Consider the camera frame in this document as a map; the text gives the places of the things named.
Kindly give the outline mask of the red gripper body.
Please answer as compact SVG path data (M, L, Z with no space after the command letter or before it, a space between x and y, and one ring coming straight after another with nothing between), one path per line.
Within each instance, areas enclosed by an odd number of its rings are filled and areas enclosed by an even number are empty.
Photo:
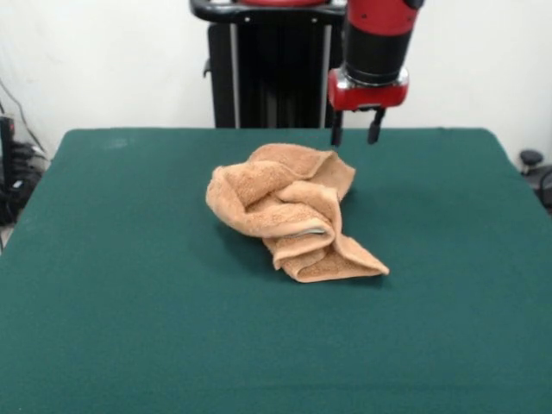
M401 105L408 93L409 73L402 68L398 78L389 85L356 84L341 68L328 74L328 100L334 110L357 111L365 108L392 108Z

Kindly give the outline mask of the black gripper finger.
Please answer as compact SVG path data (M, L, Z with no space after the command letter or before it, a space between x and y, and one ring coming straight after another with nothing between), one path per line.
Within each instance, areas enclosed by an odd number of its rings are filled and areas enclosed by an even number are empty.
M374 117L370 123L367 135L367 143L373 145L378 142L380 138L381 124L386 115L386 108L377 108L374 110Z
M330 145L331 146L340 146L342 142L342 116L343 112L341 110L334 110L332 129L330 136Z

